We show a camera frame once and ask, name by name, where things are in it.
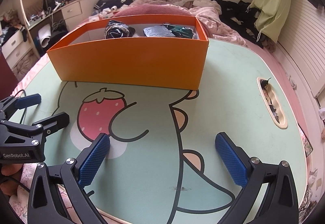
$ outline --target desk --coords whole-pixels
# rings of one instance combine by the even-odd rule
[[[272,121],[257,77],[272,77],[270,83],[287,117],[287,129]],[[91,200],[96,207],[122,220],[134,224],[217,223],[232,202],[232,194],[237,196],[241,189],[216,153],[214,140],[221,131],[250,157],[274,164],[288,161],[299,204],[303,199],[307,167],[295,117],[269,68],[242,46],[210,39],[199,92],[62,82],[51,62],[26,92],[42,96],[39,106],[27,110],[26,124],[54,112],[70,115],[69,126],[47,139],[48,165],[77,157],[99,132],[111,134],[110,153],[86,191],[95,191]],[[16,112],[11,120],[19,121],[21,113]],[[263,185],[249,220],[265,190]]]

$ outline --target white paper roll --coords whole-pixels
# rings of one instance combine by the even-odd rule
[[[51,38],[50,24],[45,25],[38,31],[38,38],[40,39],[42,48],[45,48],[48,45],[48,42],[50,41]]]

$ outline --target drawer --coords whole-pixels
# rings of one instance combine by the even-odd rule
[[[30,43],[27,42],[22,42],[20,45],[17,46],[16,49],[6,58],[6,61],[12,69],[17,62],[31,49]]]
[[[65,20],[65,23],[67,25],[68,31],[74,30],[81,22],[83,21],[82,14],[75,16],[73,18],[68,18]]]
[[[62,14],[63,14],[64,19],[68,19],[68,18],[72,18],[77,15],[80,15],[81,14],[80,3],[76,2],[76,3],[73,3],[72,5],[67,6],[67,7],[63,7]]]
[[[11,38],[2,46],[2,54],[7,58],[12,51],[23,42],[22,32],[18,30]]]

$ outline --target hand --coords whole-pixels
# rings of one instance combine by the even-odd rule
[[[1,174],[4,176],[11,176],[16,180],[20,181],[22,176],[23,164],[2,164]],[[18,184],[14,181],[5,181],[0,184],[1,191],[8,196],[12,196],[17,193]]]

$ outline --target cartoon dinosaur print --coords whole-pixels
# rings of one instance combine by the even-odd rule
[[[74,146],[82,149],[82,142],[85,148],[105,132],[117,153],[92,183],[97,207],[133,224],[171,224],[177,211],[209,214],[233,203],[229,190],[204,175],[202,155],[182,146],[188,116],[176,105],[198,96],[199,91],[67,83],[57,111],[70,115]]]

